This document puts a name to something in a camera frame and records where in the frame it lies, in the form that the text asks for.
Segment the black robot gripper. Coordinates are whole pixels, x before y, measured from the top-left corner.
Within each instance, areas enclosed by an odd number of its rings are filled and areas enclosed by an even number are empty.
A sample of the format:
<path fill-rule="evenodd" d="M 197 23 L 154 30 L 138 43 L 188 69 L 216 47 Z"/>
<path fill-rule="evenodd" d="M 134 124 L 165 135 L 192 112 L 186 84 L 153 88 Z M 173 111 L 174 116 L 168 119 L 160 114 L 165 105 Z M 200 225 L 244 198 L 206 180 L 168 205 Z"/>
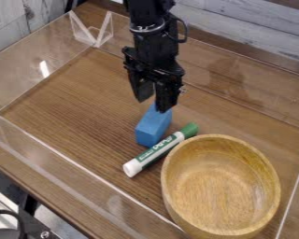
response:
<path fill-rule="evenodd" d="M 130 29 L 132 47 L 124 47 L 124 68 L 128 71 L 130 88 L 141 103 L 153 95 L 160 113 L 177 104 L 184 70 L 177 63 L 178 45 L 185 38 L 177 36 L 176 27 Z"/>

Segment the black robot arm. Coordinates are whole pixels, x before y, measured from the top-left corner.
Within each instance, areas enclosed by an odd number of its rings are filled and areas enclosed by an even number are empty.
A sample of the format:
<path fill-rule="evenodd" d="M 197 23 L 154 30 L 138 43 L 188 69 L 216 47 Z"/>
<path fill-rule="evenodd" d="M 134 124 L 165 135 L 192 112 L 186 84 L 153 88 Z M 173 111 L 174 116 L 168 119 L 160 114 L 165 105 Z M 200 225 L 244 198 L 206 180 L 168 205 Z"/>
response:
<path fill-rule="evenodd" d="M 124 47 L 124 68 L 130 88 L 141 103 L 156 95 L 156 110 L 177 104 L 184 69 L 177 64 L 177 45 L 186 41 L 177 34 L 177 22 L 188 34 L 185 22 L 170 13 L 174 0 L 122 0 L 129 13 L 133 46 Z"/>

